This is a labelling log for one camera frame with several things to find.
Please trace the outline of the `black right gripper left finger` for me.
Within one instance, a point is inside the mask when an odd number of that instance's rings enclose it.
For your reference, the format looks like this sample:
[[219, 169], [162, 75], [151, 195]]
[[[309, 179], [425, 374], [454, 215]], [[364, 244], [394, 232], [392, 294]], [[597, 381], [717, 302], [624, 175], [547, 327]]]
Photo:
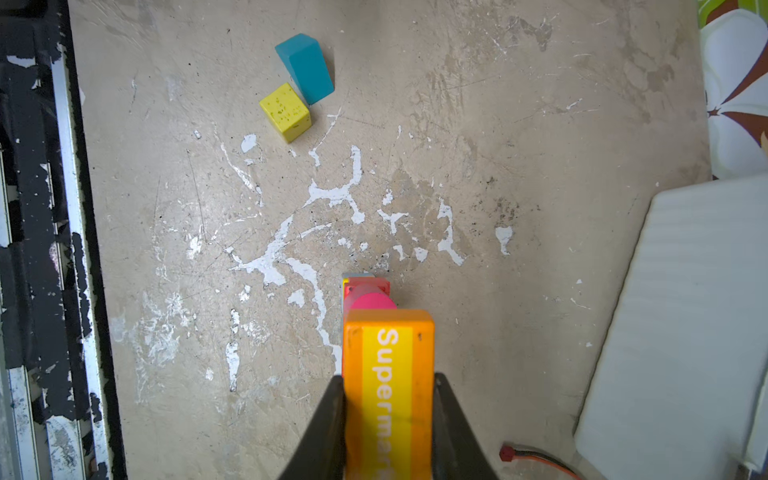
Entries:
[[284, 479], [344, 478], [346, 398], [343, 377], [335, 375], [328, 386], [285, 469]]

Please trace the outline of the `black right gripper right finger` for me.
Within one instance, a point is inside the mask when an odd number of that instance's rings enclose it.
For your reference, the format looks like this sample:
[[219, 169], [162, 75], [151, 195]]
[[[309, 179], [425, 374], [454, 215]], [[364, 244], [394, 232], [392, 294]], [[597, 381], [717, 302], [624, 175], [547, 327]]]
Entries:
[[433, 479], [497, 479], [443, 373], [434, 375]]

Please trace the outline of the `orange supermarket block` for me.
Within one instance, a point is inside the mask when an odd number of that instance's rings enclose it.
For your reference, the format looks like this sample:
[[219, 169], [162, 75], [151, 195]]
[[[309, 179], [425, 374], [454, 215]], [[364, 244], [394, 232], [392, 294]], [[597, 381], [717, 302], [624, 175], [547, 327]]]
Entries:
[[349, 312], [342, 345], [347, 479], [432, 477], [434, 357], [428, 312]]

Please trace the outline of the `pink cylinder block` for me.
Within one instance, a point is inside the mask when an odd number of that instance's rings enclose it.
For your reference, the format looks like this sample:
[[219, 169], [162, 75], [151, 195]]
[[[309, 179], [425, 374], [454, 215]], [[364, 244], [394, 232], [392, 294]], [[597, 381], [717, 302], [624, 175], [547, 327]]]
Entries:
[[344, 314], [352, 310], [387, 310], [396, 308], [397, 305], [390, 296], [384, 290], [372, 284], [354, 285], [346, 294], [343, 302]]

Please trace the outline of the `red rectangular block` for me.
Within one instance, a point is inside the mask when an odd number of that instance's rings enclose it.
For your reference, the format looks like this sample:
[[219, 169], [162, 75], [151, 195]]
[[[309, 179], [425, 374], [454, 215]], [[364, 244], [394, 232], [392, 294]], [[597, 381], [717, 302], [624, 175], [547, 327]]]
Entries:
[[390, 282], [381, 277], [352, 278], [347, 281], [342, 281], [343, 297], [346, 298], [352, 294], [357, 287], [363, 287], [365, 292], [371, 290], [376, 293], [379, 291], [387, 296], [390, 295], [391, 290]]

